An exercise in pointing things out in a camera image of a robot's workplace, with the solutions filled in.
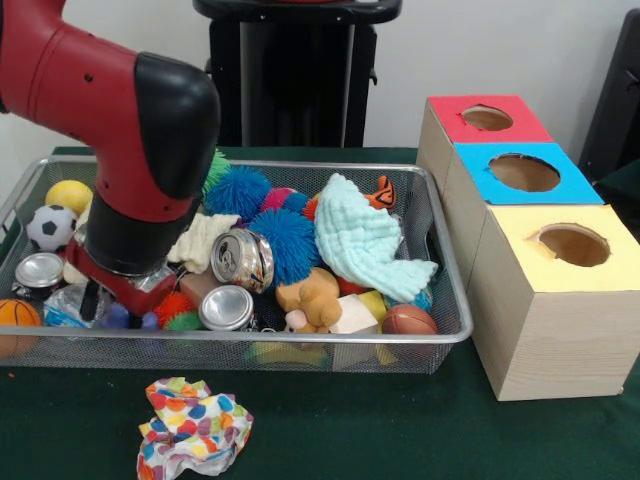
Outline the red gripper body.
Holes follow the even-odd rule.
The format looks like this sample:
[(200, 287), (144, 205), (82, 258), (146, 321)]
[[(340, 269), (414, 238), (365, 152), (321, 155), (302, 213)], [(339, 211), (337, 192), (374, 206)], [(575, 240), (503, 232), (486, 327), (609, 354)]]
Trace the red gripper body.
[(143, 316), (154, 310), (174, 289), (177, 277), (167, 266), (142, 277), (126, 277), (99, 267), (88, 252), (72, 239), (66, 247), (71, 265), (110, 292), (130, 313)]

